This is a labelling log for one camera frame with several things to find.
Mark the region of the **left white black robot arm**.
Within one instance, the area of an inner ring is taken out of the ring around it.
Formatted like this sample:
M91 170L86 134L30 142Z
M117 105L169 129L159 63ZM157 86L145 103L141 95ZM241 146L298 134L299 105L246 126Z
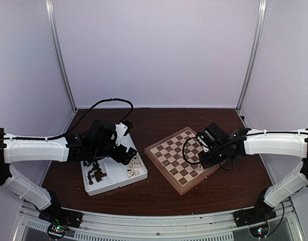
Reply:
M97 119L80 134L66 132L56 137L21 137L6 134L0 128L0 187L32 203L45 219L60 223L69 214L61 207L56 194L27 180L11 164L22 161L92 164L112 158L127 165L137 154L137 150L121 143L131 128L129 121L114 124Z

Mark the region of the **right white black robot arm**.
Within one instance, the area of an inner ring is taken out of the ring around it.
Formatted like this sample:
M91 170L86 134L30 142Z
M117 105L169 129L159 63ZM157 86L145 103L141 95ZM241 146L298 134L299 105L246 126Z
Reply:
M260 194L250 212L254 221L262 221L281 201L308 186L308 127L294 131L238 128L229 135L216 123L211 123L195 137L203 148L198 156L205 169L243 156L274 155L300 159L289 174Z

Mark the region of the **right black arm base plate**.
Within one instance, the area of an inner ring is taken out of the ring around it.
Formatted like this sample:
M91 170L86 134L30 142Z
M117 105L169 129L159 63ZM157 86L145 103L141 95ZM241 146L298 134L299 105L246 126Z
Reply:
M276 212L273 210L264 211L258 208L241 209L233 213L236 227L253 225L266 222L269 219L276 218Z

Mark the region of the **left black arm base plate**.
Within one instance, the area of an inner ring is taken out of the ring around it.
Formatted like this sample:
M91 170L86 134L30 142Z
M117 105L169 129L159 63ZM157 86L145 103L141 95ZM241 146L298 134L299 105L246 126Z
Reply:
M39 218L54 225L60 225L65 228L73 227L79 228L83 214L78 211L71 211L67 209L56 210L48 212L46 210L39 211Z

